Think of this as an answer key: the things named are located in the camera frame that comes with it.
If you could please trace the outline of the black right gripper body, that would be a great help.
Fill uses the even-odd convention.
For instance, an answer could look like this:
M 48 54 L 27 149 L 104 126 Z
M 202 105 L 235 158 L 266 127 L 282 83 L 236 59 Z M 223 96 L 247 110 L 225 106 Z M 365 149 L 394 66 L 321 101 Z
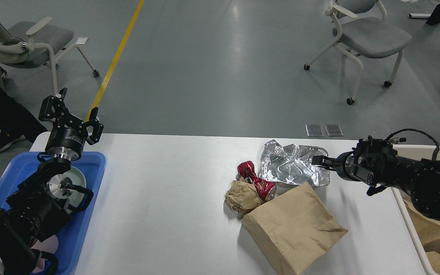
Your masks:
M 335 159 L 335 171 L 341 179 L 355 181 L 350 169 L 353 165 L 353 152 L 344 152 Z

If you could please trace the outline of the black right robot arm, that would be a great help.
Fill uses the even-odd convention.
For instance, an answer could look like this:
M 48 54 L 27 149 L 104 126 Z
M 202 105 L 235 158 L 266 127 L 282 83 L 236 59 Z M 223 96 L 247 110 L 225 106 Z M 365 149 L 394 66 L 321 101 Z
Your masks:
M 398 155 L 393 148 L 397 132 L 385 139 L 368 136 L 359 139 L 349 152 L 337 158 L 316 155 L 311 164 L 335 171 L 347 181 L 360 181 L 369 186 L 372 196 L 386 188 L 397 188 L 410 196 L 415 209 L 424 217 L 440 221 L 440 145 L 432 136 L 435 148 L 430 159 L 414 160 Z

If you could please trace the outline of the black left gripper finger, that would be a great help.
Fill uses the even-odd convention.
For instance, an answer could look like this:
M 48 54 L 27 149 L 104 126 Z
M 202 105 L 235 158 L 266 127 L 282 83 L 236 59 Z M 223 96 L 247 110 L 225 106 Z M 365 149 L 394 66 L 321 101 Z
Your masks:
M 53 129 L 76 129 L 76 118 L 64 103 L 68 89 L 64 87 L 56 95 L 46 97 L 41 104 L 38 119 L 51 122 Z
M 91 109 L 91 113 L 87 121 L 83 122 L 82 127 L 84 131 L 84 143 L 87 142 L 89 145 L 93 145 L 99 142 L 101 134 L 104 129 L 104 125 L 100 123 L 99 118 L 97 116 L 99 111 L 98 107 L 94 107 Z

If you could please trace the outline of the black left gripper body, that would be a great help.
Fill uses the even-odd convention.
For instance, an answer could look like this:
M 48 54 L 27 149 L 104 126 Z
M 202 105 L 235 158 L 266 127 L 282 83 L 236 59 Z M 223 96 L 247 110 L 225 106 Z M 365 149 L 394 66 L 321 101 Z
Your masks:
M 82 156 L 86 137 L 83 123 L 71 126 L 54 123 L 44 151 L 55 158 L 78 160 Z

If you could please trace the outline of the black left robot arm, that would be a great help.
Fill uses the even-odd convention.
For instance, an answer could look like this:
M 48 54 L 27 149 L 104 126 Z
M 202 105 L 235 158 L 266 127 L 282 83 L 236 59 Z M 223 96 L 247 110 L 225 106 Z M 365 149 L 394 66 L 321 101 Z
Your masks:
M 50 262 L 46 274 L 54 275 L 59 266 L 55 254 L 33 246 L 59 233 L 70 214 L 85 211 L 92 202 L 93 191 L 64 174 L 81 158 L 86 143 L 100 140 L 104 126 L 97 107 L 87 121 L 73 115 L 64 103 L 66 92 L 63 88 L 43 100 L 39 119 L 53 124 L 47 146 L 37 155 L 37 170 L 7 197 L 9 210 L 0 208 L 0 275 L 29 275 L 41 260 Z

